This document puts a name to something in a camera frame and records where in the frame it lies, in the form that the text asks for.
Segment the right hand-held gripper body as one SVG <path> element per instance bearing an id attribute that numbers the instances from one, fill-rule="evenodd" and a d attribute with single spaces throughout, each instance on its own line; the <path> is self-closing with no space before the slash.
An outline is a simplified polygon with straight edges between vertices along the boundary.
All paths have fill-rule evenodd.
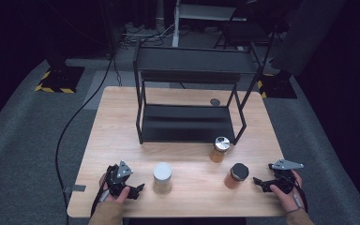
<path id="1" fill-rule="evenodd" d="M 277 186 L 285 194 L 289 194 L 293 190 L 296 181 L 293 170 L 302 169 L 304 165 L 282 158 L 275 163 L 270 163 L 268 168 L 274 172 L 275 176 L 275 179 L 270 184 Z"/>

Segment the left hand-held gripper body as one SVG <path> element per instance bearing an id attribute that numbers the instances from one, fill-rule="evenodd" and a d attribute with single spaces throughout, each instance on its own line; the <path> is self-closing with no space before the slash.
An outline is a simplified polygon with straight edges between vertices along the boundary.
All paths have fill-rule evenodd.
<path id="1" fill-rule="evenodd" d="M 106 173 L 105 181 L 108 189 L 113 196 L 118 196 L 127 186 L 126 181 L 133 174 L 132 169 L 121 160 L 119 164 L 109 166 Z"/>

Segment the black lid spice jar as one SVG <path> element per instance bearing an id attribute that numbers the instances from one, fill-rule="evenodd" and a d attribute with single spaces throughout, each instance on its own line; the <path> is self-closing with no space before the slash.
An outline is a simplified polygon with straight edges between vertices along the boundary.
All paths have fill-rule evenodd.
<path id="1" fill-rule="evenodd" d="M 249 169 L 243 163 L 235 163 L 227 173 L 224 179 L 224 185 L 229 189 L 239 188 L 248 178 Z"/>

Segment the white lid spice jar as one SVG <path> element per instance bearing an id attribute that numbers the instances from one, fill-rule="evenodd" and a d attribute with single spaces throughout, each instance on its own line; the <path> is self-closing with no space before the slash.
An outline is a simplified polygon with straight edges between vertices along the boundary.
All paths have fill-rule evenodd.
<path id="1" fill-rule="evenodd" d="M 154 170 L 153 190 L 156 194 L 167 194 L 172 189 L 172 166 L 167 162 L 159 162 Z"/>

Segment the silver lid spice jar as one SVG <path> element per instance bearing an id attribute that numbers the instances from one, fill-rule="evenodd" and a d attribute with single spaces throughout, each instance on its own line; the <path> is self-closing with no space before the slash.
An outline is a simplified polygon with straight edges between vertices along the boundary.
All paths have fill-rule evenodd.
<path id="1" fill-rule="evenodd" d="M 226 137 L 217 137 L 209 155 L 210 159 L 215 163 L 222 162 L 230 147 L 231 143 Z"/>

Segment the black two-tier metal rack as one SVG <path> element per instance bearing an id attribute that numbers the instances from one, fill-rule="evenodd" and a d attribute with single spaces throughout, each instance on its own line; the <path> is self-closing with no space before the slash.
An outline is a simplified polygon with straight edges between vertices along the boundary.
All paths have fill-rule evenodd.
<path id="1" fill-rule="evenodd" d="M 247 127 L 237 86 L 243 75 L 254 77 L 257 64 L 247 50 L 179 47 L 135 47 L 133 70 L 138 99 L 136 128 L 139 141 L 212 143 L 224 136 L 236 144 Z M 147 101 L 146 83 L 227 84 L 227 103 L 212 106 Z"/>

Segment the person's left hand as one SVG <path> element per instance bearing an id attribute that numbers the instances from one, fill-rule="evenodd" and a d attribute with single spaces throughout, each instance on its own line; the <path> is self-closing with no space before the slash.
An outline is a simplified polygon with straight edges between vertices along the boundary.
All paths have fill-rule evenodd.
<path id="1" fill-rule="evenodd" d="M 103 193 L 99 198 L 99 201 L 101 203 L 124 203 L 128 197 L 130 187 L 125 187 L 118 196 L 113 196 L 110 194 L 110 191 L 108 190 L 108 185 L 105 181 L 105 176 L 106 176 L 105 173 L 102 174 L 99 180 L 100 187 L 103 190 Z"/>

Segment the person's right hand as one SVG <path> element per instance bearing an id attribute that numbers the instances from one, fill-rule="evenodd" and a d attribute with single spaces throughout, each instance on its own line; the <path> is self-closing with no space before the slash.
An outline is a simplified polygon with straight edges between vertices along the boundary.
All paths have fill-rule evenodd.
<path id="1" fill-rule="evenodd" d="M 297 211 L 300 209 L 303 209 L 303 210 L 306 209 L 305 204 L 302 200 L 302 196 L 300 194 L 302 178 L 296 171 L 293 171 L 292 173 L 296 179 L 296 185 L 293 187 L 293 189 L 290 193 L 288 193 L 288 194 L 284 193 L 282 190 L 280 190 L 275 185 L 270 186 L 270 189 L 277 196 L 283 210 L 286 213 L 291 213 L 291 212 L 294 212 L 294 211 Z"/>

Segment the grey tape strip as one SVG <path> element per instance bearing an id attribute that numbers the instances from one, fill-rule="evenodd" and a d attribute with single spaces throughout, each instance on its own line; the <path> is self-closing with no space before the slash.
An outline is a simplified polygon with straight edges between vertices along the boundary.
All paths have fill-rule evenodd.
<path id="1" fill-rule="evenodd" d="M 86 189 L 86 186 L 83 185 L 68 185 L 63 188 L 64 193 L 72 193 L 74 191 L 78 192 L 84 192 Z"/>

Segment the black stand base hazard tape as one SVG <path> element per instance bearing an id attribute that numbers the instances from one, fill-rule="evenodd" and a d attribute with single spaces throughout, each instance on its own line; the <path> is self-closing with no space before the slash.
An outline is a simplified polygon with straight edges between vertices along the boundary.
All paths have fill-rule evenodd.
<path id="1" fill-rule="evenodd" d="M 292 74 L 281 70 L 276 75 L 262 75 L 257 81 L 263 98 L 297 98 L 290 82 Z"/>
<path id="2" fill-rule="evenodd" d="M 73 94 L 84 72 L 84 67 L 49 68 L 40 79 L 36 91 Z"/>

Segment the black stand pole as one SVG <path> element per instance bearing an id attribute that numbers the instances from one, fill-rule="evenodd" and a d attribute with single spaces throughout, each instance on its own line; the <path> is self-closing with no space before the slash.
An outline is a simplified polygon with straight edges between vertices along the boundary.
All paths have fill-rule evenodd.
<path id="1" fill-rule="evenodd" d="M 256 73 L 247 89 L 247 92 L 242 100 L 241 108 L 244 108 L 247 104 L 248 98 L 253 90 L 253 88 L 256 86 L 258 81 L 262 78 L 264 69 L 266 67 L 266 64 L 268 62 L 268 56 L 269 53 L 272 50 L 273 42 L 275 38 L 275 33 L 272 32 L 266 39 L 252 39 L 248 43 L 248 49 L 251 53 L 254 55 L 255 63 L 257 64 L 257 70 Z M 266 47 L 265 52 L 263 55 L 260 55 L 260 52 L 258 51 L 257 47 L 264 45 Z"/>

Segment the white metal frame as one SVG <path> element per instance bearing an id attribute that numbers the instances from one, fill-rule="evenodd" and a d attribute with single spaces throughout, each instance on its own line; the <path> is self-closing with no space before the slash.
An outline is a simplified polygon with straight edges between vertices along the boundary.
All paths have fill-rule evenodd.
<path id="1" fill-rule="evenodd" d="M 235 7 L 215 7 L 203 5 L 182 4 L 181 0 L 177 0 L 174 8 L 174 31 L 172 35 L 172 46 L 179 45 L 179 27 L 181 19 L 189 20 L 205 20 L 205 21 L 228 21 Z"/>

